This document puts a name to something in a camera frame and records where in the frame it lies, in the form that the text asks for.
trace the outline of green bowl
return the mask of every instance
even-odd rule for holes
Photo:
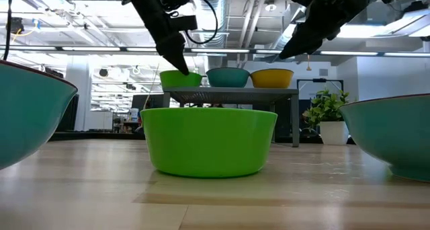
[[[161,87],[199,87],[202,76],[189,72],[183,75],[180,71],[163,71],[160,73]]]
[[[244,88],[248,82],[249,72],[238,68],[217,68],[206,72],[212,87]]]
[[[76,92],[54,75],[0,61],[0,169],[31,155],[52,136]]]
[[[277,118],[271,112],[229,108],[159,108],[140,113],[153,165],[168,174],[196,178],[259,171]]]
[[[341,112],[355,143],[402,178],[430,182],[430,94],[355,102]]]

